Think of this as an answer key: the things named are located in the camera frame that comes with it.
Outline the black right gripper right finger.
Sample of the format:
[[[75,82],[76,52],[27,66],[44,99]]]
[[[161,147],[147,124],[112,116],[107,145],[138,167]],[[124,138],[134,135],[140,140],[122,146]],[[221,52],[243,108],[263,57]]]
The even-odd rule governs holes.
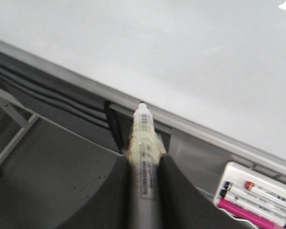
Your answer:
[[[247,228],[206,199],[168,154],[160,158],[158,179],[165,229]]]

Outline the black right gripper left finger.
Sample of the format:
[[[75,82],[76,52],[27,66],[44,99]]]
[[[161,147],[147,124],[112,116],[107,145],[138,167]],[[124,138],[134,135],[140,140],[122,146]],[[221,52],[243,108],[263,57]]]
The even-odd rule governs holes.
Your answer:
[[[110,173],[97,191],[88,198],[59,229],[126,229],[131,172],[124,155],[118,155]]]

